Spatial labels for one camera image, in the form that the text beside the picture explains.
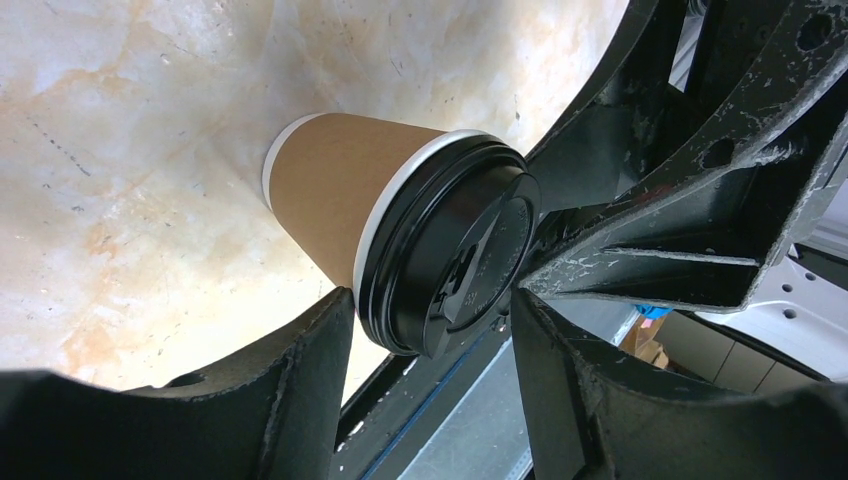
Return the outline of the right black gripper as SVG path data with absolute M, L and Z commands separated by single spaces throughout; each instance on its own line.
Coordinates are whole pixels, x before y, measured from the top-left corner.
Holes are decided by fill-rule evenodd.
M 714 1 L 679 119 L 663 115 L 686 4 L 631 1 L 527 156 L 557 216 L 520 280 L 542 300 L 744 308 L 847 176 L 847 5 Z

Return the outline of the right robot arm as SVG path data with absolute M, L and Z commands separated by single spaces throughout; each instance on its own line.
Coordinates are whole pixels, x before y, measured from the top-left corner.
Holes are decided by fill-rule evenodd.
M 847 295 L 790 257 L 847 177 L 845 2 L 630 2 L 528 161 L 522 287 L 689 311 L 846 379 Z

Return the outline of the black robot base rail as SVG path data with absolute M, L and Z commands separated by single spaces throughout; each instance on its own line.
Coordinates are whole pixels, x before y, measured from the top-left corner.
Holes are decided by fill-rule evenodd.
M 512 345 L 499 318 L 437 360 L 388 356 L 343 404 L 329 478 L 524 478 Z

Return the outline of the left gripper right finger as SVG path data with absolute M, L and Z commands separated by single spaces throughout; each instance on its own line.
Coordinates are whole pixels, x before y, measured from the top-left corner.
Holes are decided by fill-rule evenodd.
M 525 289 L 511 323 L 538 479 L 843 479 L 847 388 L 772 395 L 700 382 L 620 350 Z

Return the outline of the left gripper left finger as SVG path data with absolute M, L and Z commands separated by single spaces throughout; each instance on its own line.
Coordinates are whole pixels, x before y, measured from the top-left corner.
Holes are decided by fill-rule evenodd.
M 353 333 L 349 289 L 160 388 L 1 375 L 5 479 L 324 479 Z

